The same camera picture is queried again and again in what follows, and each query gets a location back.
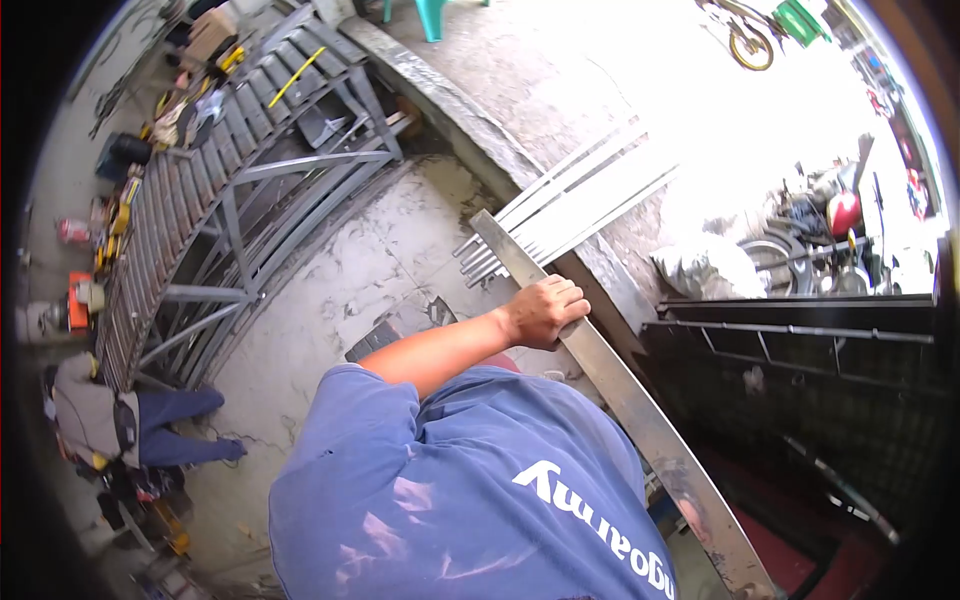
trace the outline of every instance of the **plastic chair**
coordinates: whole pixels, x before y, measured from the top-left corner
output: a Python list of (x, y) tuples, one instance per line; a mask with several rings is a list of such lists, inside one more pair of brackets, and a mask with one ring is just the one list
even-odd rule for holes
[[(390, 2), (383, 0), (383, 22), (390, 22)], [(417, 0), (417, 12), (420, 13), (420, 23), (429, 42), (440, 41), (444, 38), (444, 4), (446, 0)], [(488, 7), (490, 0), (483, 0)]]

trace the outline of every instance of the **hand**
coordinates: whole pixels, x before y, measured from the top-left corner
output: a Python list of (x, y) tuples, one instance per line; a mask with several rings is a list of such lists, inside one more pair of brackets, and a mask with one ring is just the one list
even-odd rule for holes
[(573, 281), (552, 275), (523, 288), (492, 313), (511, 347), (553, 350), (564, 325), (589, 312), (584, 291)]

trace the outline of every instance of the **man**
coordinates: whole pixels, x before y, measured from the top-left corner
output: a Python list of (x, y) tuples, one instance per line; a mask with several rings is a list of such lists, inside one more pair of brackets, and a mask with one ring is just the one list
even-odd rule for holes
[(117, 457), (131, 467), (173, 467), (187, 463), (238, 460), (239, 440), (215, 442), (184, 438), (164, 425), (211, 413), (224, 397), (207, 388), (197, 392), (115, 394), (93, 381), (97, 360), (89, 352), (60, 363), (53, 383), (53, 409), (66, 450), (100, 470)]
[(270, 491), (287, 596), (673, 600), (620, 428), (563, 383), (474, 366), (588, 312), (550, 276), (328, 371)]

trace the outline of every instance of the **cardboard box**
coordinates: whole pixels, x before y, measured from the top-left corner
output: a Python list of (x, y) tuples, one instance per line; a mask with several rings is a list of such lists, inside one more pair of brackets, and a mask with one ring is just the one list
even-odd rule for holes
[[(200, 15), (190, 26), (190, 45), (186, 47), (186, 54), (197, 60), (216, 59), (213, 56), (217, 48), (227, 38), (237, 35), (237, 24), (226, 6), (219, 6)], [(190, 71), (200, 70), (200, 66), (192, 60), (185, 60), (183, 66)]]

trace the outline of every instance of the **green crate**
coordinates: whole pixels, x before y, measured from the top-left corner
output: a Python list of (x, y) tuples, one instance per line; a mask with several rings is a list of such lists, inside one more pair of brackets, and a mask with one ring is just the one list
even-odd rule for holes
[(781, 2), (774, 9), (773, 16), (782, 28), (804, 48), (809, 48), (813, 40), (820, 36), (830, 41), (829, 34), (800, 0)]

